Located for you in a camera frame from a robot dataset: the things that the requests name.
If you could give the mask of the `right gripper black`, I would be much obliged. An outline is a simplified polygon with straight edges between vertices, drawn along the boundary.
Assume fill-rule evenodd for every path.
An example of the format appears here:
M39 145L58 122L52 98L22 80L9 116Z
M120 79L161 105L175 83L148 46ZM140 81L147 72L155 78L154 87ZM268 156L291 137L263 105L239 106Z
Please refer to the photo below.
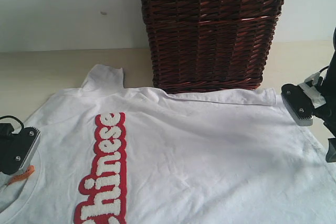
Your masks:
M325 99L325 104L317 108L315 116L323 121L323 125L333 135L328 139L329 145L325 160L327 163L335 163L335 56L328 66L319 91Z

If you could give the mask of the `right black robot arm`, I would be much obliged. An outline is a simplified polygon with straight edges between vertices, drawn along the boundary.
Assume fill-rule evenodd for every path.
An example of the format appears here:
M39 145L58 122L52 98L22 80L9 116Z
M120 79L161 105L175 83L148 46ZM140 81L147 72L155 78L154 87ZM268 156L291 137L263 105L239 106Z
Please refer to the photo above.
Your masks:
M325 104L317 108L315 114L333 135L332 138L328 139L328 151L325 157L327 163L335 163L335 31L333 32L332 42L334 53L329 65L321 69L321 72L326 70L326 74L322 84L318 87L319 92L325 99Z

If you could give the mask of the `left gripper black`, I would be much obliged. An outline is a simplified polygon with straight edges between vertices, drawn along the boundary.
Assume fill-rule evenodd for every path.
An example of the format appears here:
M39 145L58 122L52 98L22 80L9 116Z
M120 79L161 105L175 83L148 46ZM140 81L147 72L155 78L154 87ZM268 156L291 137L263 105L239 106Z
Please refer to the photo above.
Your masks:
M1 140L12 140L13 139L13 126L10 123L0 124L0 138Z

